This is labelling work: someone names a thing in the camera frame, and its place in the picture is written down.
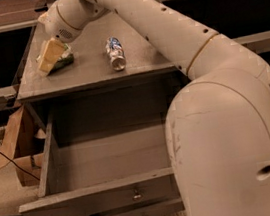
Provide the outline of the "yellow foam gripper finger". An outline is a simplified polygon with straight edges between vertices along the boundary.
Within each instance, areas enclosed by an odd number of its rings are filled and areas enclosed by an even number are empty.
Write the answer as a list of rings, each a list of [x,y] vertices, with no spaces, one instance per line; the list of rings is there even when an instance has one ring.
[[[53,37],[50,40],[45,40],[36,59],[38,71],[48,74],[64,52],[65,44],[60,40]]]

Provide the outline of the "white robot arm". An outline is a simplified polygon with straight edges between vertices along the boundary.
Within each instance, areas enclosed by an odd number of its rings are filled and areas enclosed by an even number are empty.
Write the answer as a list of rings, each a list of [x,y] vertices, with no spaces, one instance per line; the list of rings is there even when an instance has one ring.
[[[155,0],[57,0],[39,17],[57,43],[114,12],[188,79],[166,115],[166,143],[187,216],[270,216],[270,66]]]

